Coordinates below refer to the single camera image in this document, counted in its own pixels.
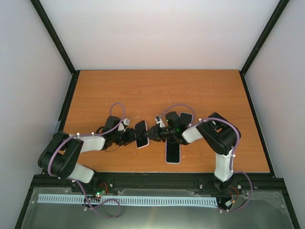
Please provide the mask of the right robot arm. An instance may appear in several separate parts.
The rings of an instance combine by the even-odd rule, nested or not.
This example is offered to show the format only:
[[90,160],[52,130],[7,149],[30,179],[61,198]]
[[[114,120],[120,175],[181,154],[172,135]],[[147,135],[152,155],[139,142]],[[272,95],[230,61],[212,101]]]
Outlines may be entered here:
[[155,142],[173,140],[181,145],[203,138],[215,152],[213,185],[219,191],[227,189],[233,179],[234,154],[241,138],[238,128],[217,112],[194,125],[186,123],[175,111],[167,113],[165,119],[167,125],[157,117],[156,125],[143,132],[142,136]]

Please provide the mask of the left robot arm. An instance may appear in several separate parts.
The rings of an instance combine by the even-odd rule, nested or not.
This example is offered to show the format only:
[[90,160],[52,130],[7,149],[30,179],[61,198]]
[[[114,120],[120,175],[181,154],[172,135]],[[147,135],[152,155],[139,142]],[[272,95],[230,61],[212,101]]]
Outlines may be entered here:
[[89,192],[98,189],[99,180],[94,177],[95,170],[81,165],[81,153],[105,151],[113,144],[126,146],[136,140],[136,133],[129,128],[129,119],[109,116],[105,125],[88,135],[69,135],[58,131],[38,159],[38,166],[50,176],[60,179],[78,180]]

